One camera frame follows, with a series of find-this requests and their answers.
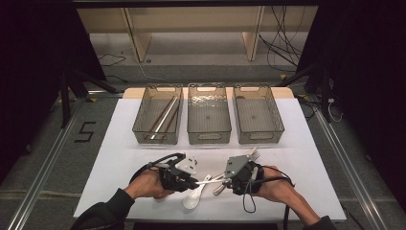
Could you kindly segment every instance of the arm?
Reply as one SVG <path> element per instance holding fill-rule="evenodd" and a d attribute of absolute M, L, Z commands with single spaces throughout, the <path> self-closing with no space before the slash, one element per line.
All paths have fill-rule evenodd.
<path fill-rule="evenodd" d="M 173 194 L 165 190 L 159 179 L 159 174 L 153 168 L 146 170 L 136 177 L 125 189 L 118 189 L 116 194 L 107 202 L 97 203 L 78 217 L 72 226 L 76 229 L 124 229 L 124 220 L 134 199 L 140 197 L 164 198 Z"/>
<path fill-rule="evenodd" d="M 264 177 L 282 176 L 280 172 L 269 168 L 264 169 Z M 284 180 L 263 183 L 255 196 L 260 196 L 273 202 L 284 203 L 298 215 L 304 224 L 304 229 L 335 229 L 328 217 L 320 218 L 307 203 L 305 198 Z"/>

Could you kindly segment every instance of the black tape marking on floor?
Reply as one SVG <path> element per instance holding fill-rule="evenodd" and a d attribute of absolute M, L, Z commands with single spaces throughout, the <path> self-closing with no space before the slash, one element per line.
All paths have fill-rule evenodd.
<path fill-rule="evenodd" d="M 94 125 L 96 122 L 84 122 L 81 125 L 81 129 L 79 134 L 89 134 L 89 137 L 86 140 L 75 140 L 75 143 L 84 143 L 84 142 L 90 142 L 90 140 L 92 139 L 93 133 L 95 133 L 94 131 L 83 131 L 84 127 L 86 125 Z"/>

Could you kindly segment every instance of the desk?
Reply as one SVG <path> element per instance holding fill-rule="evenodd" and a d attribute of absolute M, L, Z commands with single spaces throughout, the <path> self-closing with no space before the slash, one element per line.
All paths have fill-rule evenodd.
<path fill-rule="evenodd" d="M 257 162 L 262 165 L 277 165 L 287 173 L 296 184 L 298 192 L 307 199 L 320 216 L 329 215 L 333 221 L 345 220 L 346 217 L 328 179 L 298 101 L 288 96 L 287 88 L 273 88 L 273 92 L 285 132 L 278 144 L 259 146 L 260 158 Z M 141 96 L 142 89 L 127 90 L 124 96 L 129 99 L 120 99 L 117 103 L 74 217 L 78 217 L 91 205 L 108 200 L 117 188 L 124 188 L 132 174 L 149 161 L 175 152 L 194 155 L 198 162 L 197 174 L 194 177 L 202 180 L 207 173 L 216 175 L 224 171 L 229 156 L 244 154 L 252 147 L 240 145 L 237 141 L 236 121 L 231 100 L 229 100 L 229 111 L 232 133 L 230 143 L 227 145 L 191 146 L 189 144 L 186 131 L 188 114 L 186 103 L 182 108 L 177 145 L 139 145 L 131 130 L 141 102 L 140 99 L 136 99 L 137 93 Z M 233 195 L 231 190 L 226 189 L 221 195 L 214 196 L 212 191 L 217 186 L 207 185 L 203 190 L 200 203 L 193 210 L 188 210 L 182 205 L 182 199 L 190 192 L 186 191 L 175 193 L 163 200 L 137 199 L 127 218 L 137 221 L 176 222 L 282 221 L 284 205 L 254 197 L 257 211 L 255 214 L 248 214 L 243 210 L 242 196 Z M 246 205 L 247 209 L 252 208 L 249 199 L 246 200 Z M 298 217 L 291 212 L 289 219 L 298 220 Z"/>

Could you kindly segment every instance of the spoon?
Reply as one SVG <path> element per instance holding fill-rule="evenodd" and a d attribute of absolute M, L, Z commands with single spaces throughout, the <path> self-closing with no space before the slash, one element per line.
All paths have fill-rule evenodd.
<path fill-rule="evenodd" d="M 203 181 L 208 181 L 212 178 L 210 174 L 204 177 Z M 198 188 L 194 189 L 188 196 L 183 199 L 183 206 L 187 209 L 193 209 L 197 206 L 200 200 L 200 196 L 202 194 L 202 190 L 205 184 L 200 185 Z"/>

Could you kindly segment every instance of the hand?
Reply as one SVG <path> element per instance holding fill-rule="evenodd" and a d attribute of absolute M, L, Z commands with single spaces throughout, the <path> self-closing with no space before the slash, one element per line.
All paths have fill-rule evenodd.
<path fill-rule="evenodd" d="M 133 199 L 138 197 L 161 199 L 174 193 L 174 191 L 165 190 L 162 187 L 158 169 L 155 167 L 143 171 L 124 190 Z"/>
<path fill-rule="evenodd" d="M 280 172 L 269 169 L 269 167 L 278 169 L 276 166 L 263 167 L 264 178 L 282 176 Z M 253 196 L 260 196 L 270 201 L 286 204 L 298 215 L 304 226 L 310 226 L 320 220 L 320 217 L 313 211 L 305 198 L 285 180 L 262 183 L 259 191 Z"/>

